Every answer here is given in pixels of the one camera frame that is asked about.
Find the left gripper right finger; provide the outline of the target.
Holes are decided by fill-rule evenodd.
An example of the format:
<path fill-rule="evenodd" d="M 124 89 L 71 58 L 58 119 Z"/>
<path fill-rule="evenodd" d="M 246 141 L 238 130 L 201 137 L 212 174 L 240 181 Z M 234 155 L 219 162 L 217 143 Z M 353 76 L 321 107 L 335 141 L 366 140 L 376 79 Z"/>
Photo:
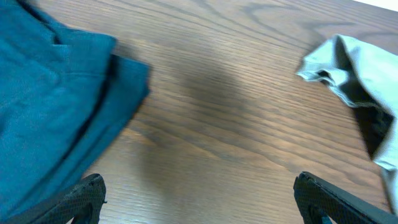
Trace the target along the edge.
<path fill-rule="evenodd" d="M 294 198 L 305 224 L 397 224 L 397 216 L 309 172 L 296 177 Z"/>

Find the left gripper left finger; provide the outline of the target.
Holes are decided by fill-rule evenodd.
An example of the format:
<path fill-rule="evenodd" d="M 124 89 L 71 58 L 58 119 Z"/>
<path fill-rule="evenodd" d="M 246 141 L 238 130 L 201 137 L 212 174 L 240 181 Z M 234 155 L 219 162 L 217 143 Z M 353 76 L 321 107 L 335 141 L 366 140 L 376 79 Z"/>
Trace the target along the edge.
<path fill-rule="evenodd" d="M 91 174 L 3 224 L 98 224 L 105 196 L 103 177 Z"/>

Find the khaki green shorts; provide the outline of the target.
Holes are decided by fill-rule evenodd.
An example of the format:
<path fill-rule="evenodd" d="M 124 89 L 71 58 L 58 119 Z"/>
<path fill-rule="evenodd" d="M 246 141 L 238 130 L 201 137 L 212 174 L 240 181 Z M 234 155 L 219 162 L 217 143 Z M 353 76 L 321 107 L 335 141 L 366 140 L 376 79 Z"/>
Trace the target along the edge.
<path fill-rule="evenodd" d="M 334 35 L 305 56 L 296 74 L 307 82 L 323 82 L 351 108 L 375 110 L 373 131 L 381 141 L 371 159 L 397 213 L 397 56 L 346 35 Z"/>

